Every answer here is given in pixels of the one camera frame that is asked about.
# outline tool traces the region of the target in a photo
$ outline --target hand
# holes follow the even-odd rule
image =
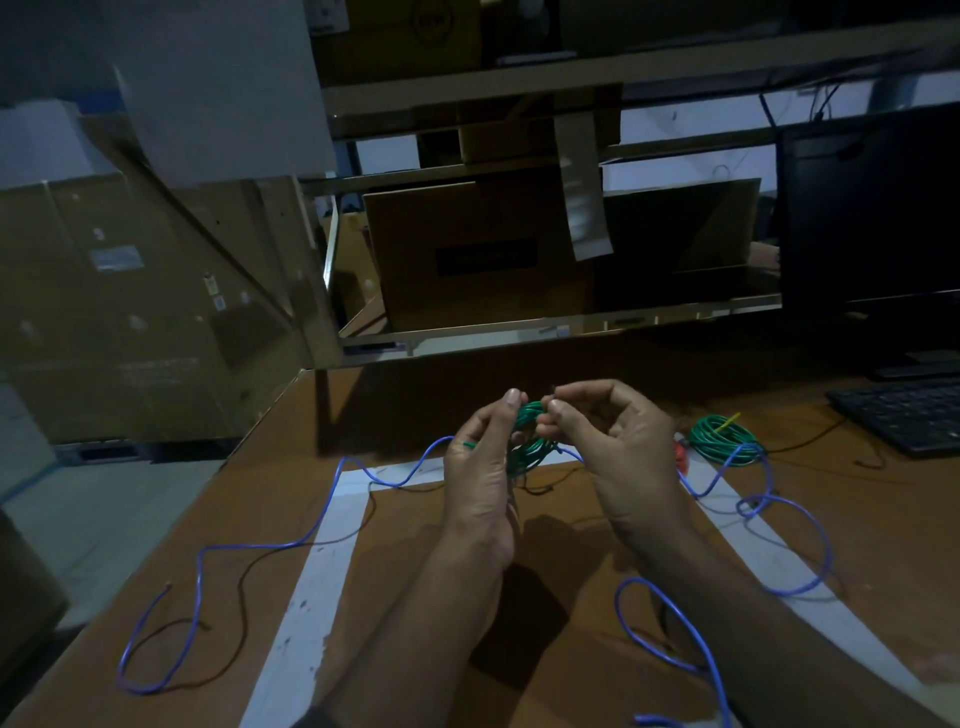
[[[502,400],[478,409],[454,436],[444,457],[444,536],[488,547],[501,570],[514,560],[516,534],[507,449],[516,412],[526,401],[525,393],[511,389]]]
[[[613,530],[641,555],[693,533],[677,479],[673,420],[613,379],[557,387],[537,434],[580,451]]]

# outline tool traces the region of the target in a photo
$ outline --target wooden table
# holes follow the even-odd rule
[[[304,373],[12,715],[9,728],[234,728],[295,606],[290,598],[309,548],[214,554],[205,575],[204,628],[172,688],[134,697],[115,683],[132,626],[167,581],[173,591],[146,630],[158,634],[134,656],[131,677],[156,680],[173,664],[201,546],[296,539],[316,519],[341,455],[368,464],[416,459],[510,386],[538,397],[556,384],[603,376],[634,385],[682,425],[706,412],[742,411],[740,422],[768,449],[800,443],[838,420],[823,392],[860,381],[807,354],[777,313]],[[926,684],[960,682],[960,570],[953,558],[960,543],[958,462],[908,461],[850,424],[774,457],[779,492],[816,514],[833,542],[832,589]],[[759,467],[728,476],[741,495],[761,490],[761,479]],[[623,725],[632,711],[650,709],[708,717],[709,689],[647,658],[618,632],[612,589],[631,567],[598,518],[586,475],[555,465],[535,472],[529,486],[536,491],[550,483],[547,495],[519,494],[518,565],[451,722]],[[443,491],[382,493],[374,500],[324,640],[322,682],[348,659],[429,548]],[[737,561],[692,501],[691,512]],[[764,518],[796,552],[819,558],[817,537],[802,517],[772,508]],[[656,632],[645,597],[629,608],[632,623]],[[506,665],[497,657],[503,645],[512,650]]]

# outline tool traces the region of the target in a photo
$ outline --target left hand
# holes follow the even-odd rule
[[[525,393],[511,389],[502,400],[478,409],[444,457],[444,537],[488,549],[501,570],[513,561],[515,548],[516,509],[507,479],[507,450],[516,412],[526,401]]]

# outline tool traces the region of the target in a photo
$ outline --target forearm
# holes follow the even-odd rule
[[[710,647],[757,726],[945,725],[830,643],[699,537],[640,552],[646,575]]]
[[[323,713],[343,728],[442,725],[500,577],[482,546],[441,540]]]

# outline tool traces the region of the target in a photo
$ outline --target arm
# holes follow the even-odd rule
[[[946,726],[709,548],[677,481],[673,422],[654,404],[611,380],[559,387],[544,403],[538,435],[583,455],[614,531],[700,631],[751,722]]]
[[[436,726],[446,722],[470,651],[513,560],[505,453],[521,394],[477,411],[444,458],[436,547],[347,673],[298,723]],[[474,449],[465,445],[475,445]]]

